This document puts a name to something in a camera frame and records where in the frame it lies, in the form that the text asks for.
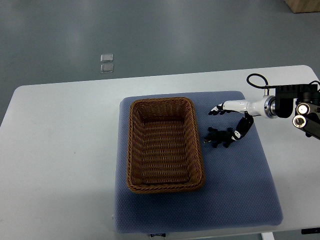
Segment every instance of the blue cushion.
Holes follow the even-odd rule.
[[[127,148],[129,109],[147,98],[187,97],[194,103],[205,184],[197,191],[137,194],[129,190]],[[115,178],[114,229],[118,233],[170,233],[220,228],[279,225],[283,220],[273,178],[255,125],[229,148],[204,144],[208,127],[234,130],[243,116],[238,112],[208,115],[216,105],[241,100],[238,91],[188,92],[127,97],[120,104]]]

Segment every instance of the black sticker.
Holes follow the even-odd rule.
[[[166,234],[165,233],[157,233],[157,234],[150,234],[151,238],[153,237],[166,237]]]

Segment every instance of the black cable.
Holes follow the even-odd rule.
[[[257,76],[257,77],[262,78],[262,79],[264,80],[265,86],[258,86],[258,85],[253,84],[252,82],[250,82],[249,79],[250,79],[252,76]],[[249,76],[247,76],[247,77],[246,77],[246,82],[247,82],[249,85],[251,85],[252,87],[255,87],[255,88],[257,88],[257,89],[275,89],[275,88],[277,87],[277,86],[269,86],[268,80],[267,80],[264,76],[262,76],[261,74],[259,74],[259,73],[252,73],[252,74],[250,74]]]
[[[320,81],[314,80],[314,81],[310,82],[309,85],[311,85],[313,83],[317,83],[320,86]]]

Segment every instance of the white table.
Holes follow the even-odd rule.
[[[246,83],[251,73],[264,75],[270,85],[318,80],[308,66],[286,66],[19,87],[0,127],[0,238],[148,239],[145,234],[113,231],[120,101],[129,96],[231,90],[260,99],[264,91]],[[320,141],[294,128],[292,117],[256,117],[255,125],[283,222],[170,233],[167,239],[319,226]]]

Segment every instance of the wicker basket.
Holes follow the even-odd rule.
[[[127,185],[134,193],[189,192],[205,183],[196,112],[186,97],[130,106]]]

